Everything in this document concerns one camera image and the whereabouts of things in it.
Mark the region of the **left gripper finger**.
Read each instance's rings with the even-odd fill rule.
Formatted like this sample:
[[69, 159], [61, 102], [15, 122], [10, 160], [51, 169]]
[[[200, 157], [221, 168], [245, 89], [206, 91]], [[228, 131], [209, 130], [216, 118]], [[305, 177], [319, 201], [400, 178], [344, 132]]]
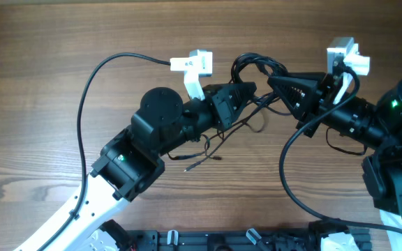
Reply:
[[242, 110], [246, 106], [246, 103], [252, 99], [257, 89], [254, 82], [243, 82], [238, 84], [241, 84], [242, 88], [233, 96], [226, 96], [225, 99], [230, 110], [230, 118], [232, 121], [236, 121], [238, 119]]
[[206, 96], [213, 96], [219, 93], [225, 96], [233, 96], [241, 88], [241, 84], [210, 84], [203, 87], [202, 90]]

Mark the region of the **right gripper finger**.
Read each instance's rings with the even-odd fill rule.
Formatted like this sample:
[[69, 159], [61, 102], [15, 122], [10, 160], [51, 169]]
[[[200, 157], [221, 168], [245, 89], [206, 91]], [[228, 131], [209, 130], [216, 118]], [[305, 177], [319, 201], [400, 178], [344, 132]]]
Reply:
[[291, 114], [298, 119], [302, 115], [301, 105], [314, 92], [314, 81], [295, 81], [286, 76], [273, 76], [267, 81], [276, 95], [281, 98]]
[[295, 81], [314, 81], [321, 82], [327, 76], [326, 73], [309, 72], [309, 73], [288, 73], [287, 77]]

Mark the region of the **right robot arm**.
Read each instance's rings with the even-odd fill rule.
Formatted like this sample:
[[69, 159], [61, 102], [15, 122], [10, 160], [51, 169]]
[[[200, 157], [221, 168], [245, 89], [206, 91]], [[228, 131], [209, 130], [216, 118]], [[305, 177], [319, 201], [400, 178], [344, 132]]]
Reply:
[[[402, 250], [402, 80], [376, 104], [358, 98], [355, 92], [337, 97], [340, 77], [325, 73], [293, 73], [268, 79], [297, 119], [297, 131], [281, 152], [279, 176], [291, 200], [307, 213], [339, 225], [382, 229], [388, 233], [393, 250]], [[284, 163], [289, 148], [300, 135], [312, 137], [320, 124], [338, 131], [373, 149], [362, 162], [362, 178], [373, 205], [379, 209], [382, 224], [340, 220], [323, 215], [302, 203], [289, 188]]]

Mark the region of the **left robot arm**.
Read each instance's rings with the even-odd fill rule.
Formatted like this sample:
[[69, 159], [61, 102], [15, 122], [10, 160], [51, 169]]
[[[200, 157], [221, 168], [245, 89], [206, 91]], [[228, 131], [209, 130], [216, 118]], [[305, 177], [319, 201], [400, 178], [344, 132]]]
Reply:
[[183, 102], [166, 87], [147, 91], [131, 124], [101, 150], [86, 192], [71, 198], [19, 250], [77, 250], [104, 222], [124, 210], [165, 170], [162, 155], [203, 132], [230, 128], [254, 96], [253, 82], [211, 84], [204, 100]]

